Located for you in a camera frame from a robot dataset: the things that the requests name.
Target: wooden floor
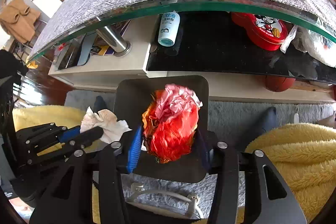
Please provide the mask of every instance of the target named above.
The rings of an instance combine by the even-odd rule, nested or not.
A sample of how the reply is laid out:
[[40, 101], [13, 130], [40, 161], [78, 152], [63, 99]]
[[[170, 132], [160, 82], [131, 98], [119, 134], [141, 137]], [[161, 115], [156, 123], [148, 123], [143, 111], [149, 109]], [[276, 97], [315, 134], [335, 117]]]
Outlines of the wooden floor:
[[30, 105], [64, 105], [67, 92], [73, 88], [48, 75], [51, 62], [47, 59], [53, 60], [53, 51], [45, 57], [39, 57], [38, 67], [29, 69], [23, 78], [20, 97]]

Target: red tin box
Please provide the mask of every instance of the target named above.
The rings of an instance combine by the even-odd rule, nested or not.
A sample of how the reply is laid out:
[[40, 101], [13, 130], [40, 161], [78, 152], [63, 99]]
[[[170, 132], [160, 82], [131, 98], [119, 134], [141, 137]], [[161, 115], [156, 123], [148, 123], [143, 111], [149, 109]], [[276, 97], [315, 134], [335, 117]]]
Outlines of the red tin box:
[[288, 31], [282, 20], [262, 15], [231, 13], [234, 23], [246, 29], [254, 44], [267, 51], [276, 51], [285, 41]]

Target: green glass edge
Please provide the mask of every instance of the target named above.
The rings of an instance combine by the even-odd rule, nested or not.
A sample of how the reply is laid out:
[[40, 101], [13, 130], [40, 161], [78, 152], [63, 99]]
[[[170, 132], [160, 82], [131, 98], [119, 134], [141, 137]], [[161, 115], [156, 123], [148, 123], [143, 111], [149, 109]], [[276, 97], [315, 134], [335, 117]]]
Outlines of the green glass edge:
[[[218, 2], [218, 1], [191, 1], [191, 2], [182, 2], [182, 3], [171, 3], [167, 5], [154, 6], [149, 8], [140, 8], [132, 10], [130, 12], [123, 13], [122, 15], [117, 15], [114, 17], [103, 19], [102, 21], [92, 23], [89, 26], [86, 26], [67, 37], [61, 39], [55, 44], [61, 44], [67, 42], [73, 38], [78, 37], [79, 35], [85, 34], [87, 32], [94, 31], [96, 29], [102, 28], [104, 26], [121, 22], [128, 19], [134, 19], [143, 16], [151, 16], [157, 14], [163, 14], [172, 12], [173, 10], [177, 12], [188, 12], [188, 11], [227, 11], [227, 12], [243, 12], [250, 14], [262, 14], [265, 16], [270, 16], [278, 19], [282, 19], [293, 24], [299, 25], [306, 29], [312, 30], [324, 37], [330, 39], [332, 42], [336, 43], [336, 37], [333, 37], [327, 31], [320, 29], [317, 25], [314, 25], [307, 20], [295, 17], [293, 15], [286, 14], [284, 12], [272, 10], [270, 8], [260, 7], [256, 5], [247, 5], [242, 3], [233, 3], [233, 2]], [[46, 50], [42, 51], [35, 55], [31, 60], [44, 54]]]

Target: beige jacket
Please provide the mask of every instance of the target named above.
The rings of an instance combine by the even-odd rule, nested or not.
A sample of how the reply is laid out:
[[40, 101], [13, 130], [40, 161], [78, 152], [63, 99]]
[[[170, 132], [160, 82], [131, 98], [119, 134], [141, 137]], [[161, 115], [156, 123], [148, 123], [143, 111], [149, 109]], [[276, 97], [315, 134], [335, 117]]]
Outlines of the beige jacket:
[[30, 8], [23, 0], [12, 0], [0, 14], [0, 25], [17, 41], [26, 43], [35, 34], [34, 23], [41, 13]]

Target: orange plastic bag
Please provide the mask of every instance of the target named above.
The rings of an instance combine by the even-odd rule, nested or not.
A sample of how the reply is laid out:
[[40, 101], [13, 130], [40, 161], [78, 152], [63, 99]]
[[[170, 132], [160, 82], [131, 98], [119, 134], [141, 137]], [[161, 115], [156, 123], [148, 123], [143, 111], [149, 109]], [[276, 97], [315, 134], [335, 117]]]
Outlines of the orange plastic bag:
[[193, 90], [175, 84], [157, 90], [155, 97], [142, 114], [144, 144], [158, 162], [167, 163], [190, 153], [202, 102]]

